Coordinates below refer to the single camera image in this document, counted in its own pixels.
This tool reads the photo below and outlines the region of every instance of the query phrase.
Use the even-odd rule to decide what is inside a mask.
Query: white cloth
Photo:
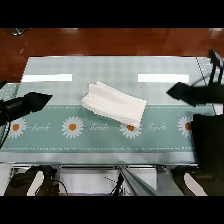
[[[99,81],[89,84],[82,106],[95,114],[139,127],[147,101],[129,96]]]

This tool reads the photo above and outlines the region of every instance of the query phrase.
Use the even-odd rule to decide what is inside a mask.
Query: reddish brown floor
[[[224,32],[210,28],[29,28],[21,36],[0,29],[0,80],[18,82],[30,56],[224,55]]]

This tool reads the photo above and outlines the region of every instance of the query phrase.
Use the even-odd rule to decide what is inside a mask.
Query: white rectangle
[[[22,82],[71,82],[72,74],[24,75]]]
[[[138,74],[138,82],[189,83],[189,75],[181,74]]]

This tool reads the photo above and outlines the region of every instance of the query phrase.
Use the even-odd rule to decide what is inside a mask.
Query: orange flower center
[[[19,124],[14,124],[12,126],[13,131],[18,131],[19,130]]]
[[[135,129],[134,126],[128,125],[128,130],[129,130],[129,131],[134,131],[134,129]]]
[[[69,125],[69,129],[70,129],[71,131],[74,131],[74,130],[76,129],[76,124],[70,124],[70,125]]]
[[[191,123],[186,123],[185,128],[189,131],[191,130]]]

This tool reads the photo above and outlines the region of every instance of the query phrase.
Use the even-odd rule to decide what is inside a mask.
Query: daisy
[[[185,137],[190,137],[190,131],[191,131],[191,118],[190,117],[182,117],[178,121],[178,130],[182,131],[182,135]]]
[[[63,135],[66,135],[66,138],[70,137],[75,138],[82,134],[83,130],[83,122],[78,117],[69,117],[63,122],[62,131],[64,132]]]
[[[139,136],[141,134],[141,130],[142,128],[136,128],[134,126],[131,125],[127,125],[127,124],[122,124],[120,126],[120,131],[123,131],[123,135],[126,136],[126,138],[135,138],[136,136]]]
[[[9,138],[17,138],[23,134],[27,128],[26,121],[23,118],[19,118],[11,122],[11,127],[9,131]]]

